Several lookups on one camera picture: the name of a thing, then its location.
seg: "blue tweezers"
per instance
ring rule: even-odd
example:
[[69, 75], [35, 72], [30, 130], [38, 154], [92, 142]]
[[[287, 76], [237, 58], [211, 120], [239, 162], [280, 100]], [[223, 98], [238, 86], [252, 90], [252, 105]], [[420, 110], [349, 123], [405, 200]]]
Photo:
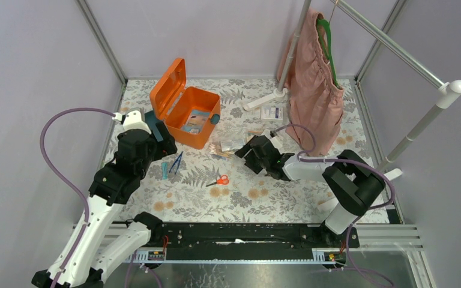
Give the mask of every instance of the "blue tweezers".
[[176, 175], [178, 173], [179, 165], [181, 164], [182, 153], [183, 153], [183, 151], [181, 151], [181, 154], [178, 156], [178, 158], [176, 158], [176, 161], [174, 161], [174, 163], [172, 163], [172, 166], [169, 169], [169, 173], [172, 171], [172, 168], [174, 168], [174, 165], [176, 165], [176, 163], [178, 163], [178, 165], [176, 166], [176, 171], [174, 172], [174, 175]]

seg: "scissors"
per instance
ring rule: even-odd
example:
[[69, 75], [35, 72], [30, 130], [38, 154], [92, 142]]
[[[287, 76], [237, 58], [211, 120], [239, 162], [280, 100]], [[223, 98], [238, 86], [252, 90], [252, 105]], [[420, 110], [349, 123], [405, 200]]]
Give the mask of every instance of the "scissors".
[[176, 171], [174, 172], [174, 175], [176, 175], [176, 174], [178, 173], [179, 165], [181, 164], [182, 153], [183, 153], [183, 151], [181, 151], [181, 153], [180, 153], [180, 155], [178, 156], [178, 158], [176, 158], [176, 161], [174, 161], [174, 163], [172, 163], [172, 166], [171, 166], [170, 169], [169, 169], [169, 173], [172, 171], [172, 168], [174, 168], [174, 165], [176, 165], [176, 163], [177, 163], [178, 165], [176, 166]]
[[206, 185], [206, 187], [209, 187], [211, 185], [216, 185], [216, 184], [221, 184], [221, 185], [227, 185], [229, 183], [229, 177], [227, 175], [221, 175], [216, 182], [211, 183]]

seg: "orange lid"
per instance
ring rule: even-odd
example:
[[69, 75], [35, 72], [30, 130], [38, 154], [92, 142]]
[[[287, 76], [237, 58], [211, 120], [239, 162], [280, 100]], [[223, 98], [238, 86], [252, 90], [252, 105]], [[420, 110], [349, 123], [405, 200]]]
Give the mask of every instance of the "orange lid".
[[176, 58], [149, 97], [156, 118], [164, 120], [170, 107], [186, 85], [186, 69], [183, 58]]

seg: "leaf pattern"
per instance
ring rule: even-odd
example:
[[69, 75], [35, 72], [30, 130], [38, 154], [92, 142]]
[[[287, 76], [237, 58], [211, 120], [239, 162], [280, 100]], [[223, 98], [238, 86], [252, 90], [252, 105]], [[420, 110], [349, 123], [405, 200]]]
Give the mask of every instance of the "leaf pattern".
[[[157, 80], [129, 80], [122, 99], [121, 111], [140, 107], [151, 110], [149, 93]], [[368, 163], [372, 163], [371, 149], [363, 132], [357, 104], [349, 80], [339, 80], [345, 88], [344, 116], [342, 127], [329, 157], [344, 149], [356, 151]], [[208, 142], [232, 140], [246, 136], [246, 129], [274, 129], [285, 125], [261, 120], [258, 110], [245, 111], [244, 103], [267, 95], [276, 87], [275, 80], [213, 80], [188, 79], [188, 86], [212, 91], [220, 95], [221, 119]], [[286, 107], [286, 99], [275, 99], [271, 105]], [[115, 125], [107, 148], [105, 162], [112, 159], [117, 149], [116, 136], [123, 132]], [[285, 132], [280, 132], [283, 148], [280, 152], [298, 152], [299, 146]], [[201, 150], [177, 143], [183, 157], [178, 172], [168, 174], [163, 180], [161, 164], [167, 163], [167, 171], [178, 155], [170, 155], [153, 162], [140, 188], [135, 191], [119, 220], [133, 218], [147, 211], [163, 221], [201, 222], [276, 222], [276, 223], [320, 223], [329, 212], [319, 212], [318, 204], [333, 196], [328, 185], [308, 180], [276, 181], [264, 173], [256, 175], [244, 166], [242, 159], [224, 160], [208, 153], [207, 146]], [[214, 185], [218, 175], [229, 177], [229, 185]], [[375, 204], [382, 203], [378, 198]], [[387, 223], [385, 210], [368, 212], [360, 223]]]

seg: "orange box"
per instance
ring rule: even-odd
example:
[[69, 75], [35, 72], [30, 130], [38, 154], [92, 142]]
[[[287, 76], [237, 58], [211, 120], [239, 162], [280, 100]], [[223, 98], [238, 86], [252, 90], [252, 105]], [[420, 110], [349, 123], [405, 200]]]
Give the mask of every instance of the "orange box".
[[[220, 96], [195, 87], [185, 88], [186, 68], [183, 58], [177, 58], [152, 89], [150, 98], [156, 118], [164, 121], [177, 142], [202, 149], [220, 120]], [[209, 112], [209, 118], [199, 134], [182, 130], [194, 110]]]

